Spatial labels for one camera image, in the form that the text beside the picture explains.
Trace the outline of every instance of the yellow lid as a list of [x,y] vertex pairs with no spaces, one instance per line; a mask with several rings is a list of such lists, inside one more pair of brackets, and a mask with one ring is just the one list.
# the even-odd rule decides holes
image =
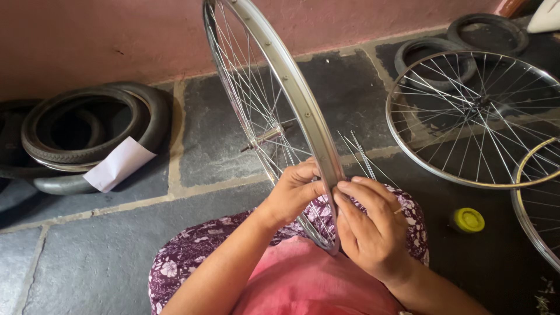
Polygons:
[[484,218],[475,209],[461,208],[453,215],[455,224],[467,233],[480,232],[484,229]]

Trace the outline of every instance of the purple floral pants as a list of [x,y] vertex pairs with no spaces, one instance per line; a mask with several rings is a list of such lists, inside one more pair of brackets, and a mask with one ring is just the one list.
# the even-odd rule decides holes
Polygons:
[[[429,254],[422,209],[411,195],[389,185],[385,186],[397,196],[409,224],[406,244],[409,254],[427,266]],[[354,199],[352,201],[360,210],[366,212],[359,202]],[[148,276],[148,295],[152,315],[161,312],[181,284],[253,211],[254,209],[186,228],[160,249],[153,260]],[[311,222],[314,222],[318,215],[323,218],[324,228],[319,229],[323,235],[326,236],[325,228],[334,230],[335,222],[330,215],[326,196],[313,200],[304,214]],[[295,235],[307,237],[300,225],[293,222],[279,229],[270,241],[270,245],[277,245]]]

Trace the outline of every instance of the pink wall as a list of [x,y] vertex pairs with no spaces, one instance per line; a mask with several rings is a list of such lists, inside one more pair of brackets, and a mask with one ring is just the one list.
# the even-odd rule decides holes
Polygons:
[[[201,0],[0,2],[0,99],[214,71]],[[500,0],[254,0],[292,54],[493,12]]]

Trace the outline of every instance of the pink shirt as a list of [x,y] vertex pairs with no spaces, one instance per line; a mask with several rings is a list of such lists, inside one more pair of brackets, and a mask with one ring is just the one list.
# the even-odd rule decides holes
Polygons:
[[342,254],[293,237],[268,247],[233,315],[398,314],[404,309],[381,282]]

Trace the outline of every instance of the white paper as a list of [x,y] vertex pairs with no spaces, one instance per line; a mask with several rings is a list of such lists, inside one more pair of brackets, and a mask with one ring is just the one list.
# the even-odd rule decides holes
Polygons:
[[156,155],[128,137],[83,177],[99,191],[110,192]]

